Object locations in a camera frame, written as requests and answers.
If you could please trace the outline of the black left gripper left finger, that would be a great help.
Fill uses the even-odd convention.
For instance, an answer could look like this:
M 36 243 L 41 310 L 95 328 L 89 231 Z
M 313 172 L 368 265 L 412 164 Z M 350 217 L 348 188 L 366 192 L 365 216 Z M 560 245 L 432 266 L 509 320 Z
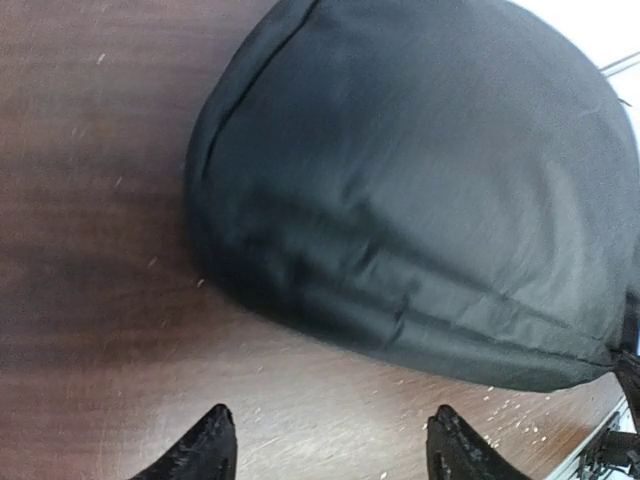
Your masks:
M 231 410 L 216 404 L 159 459 L 131 480 L 234 480 L 237 438 Z

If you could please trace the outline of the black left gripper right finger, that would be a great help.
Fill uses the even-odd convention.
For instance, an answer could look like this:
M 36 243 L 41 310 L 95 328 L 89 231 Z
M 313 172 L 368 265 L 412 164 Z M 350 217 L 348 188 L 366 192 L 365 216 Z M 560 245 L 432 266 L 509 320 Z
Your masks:
M 431 480 L 525 480 L 449 405 L 428 419 L 426 465 Z

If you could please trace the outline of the black student backpack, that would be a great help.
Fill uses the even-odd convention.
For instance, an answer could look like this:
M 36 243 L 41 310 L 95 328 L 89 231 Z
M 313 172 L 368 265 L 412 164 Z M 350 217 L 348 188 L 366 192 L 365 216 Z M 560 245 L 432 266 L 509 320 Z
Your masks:
M 633 365 L 639 159 L 617 94 L 508 1 L 281 1 L 185 167 L 204 277 L 388 362 L 548 392 Z

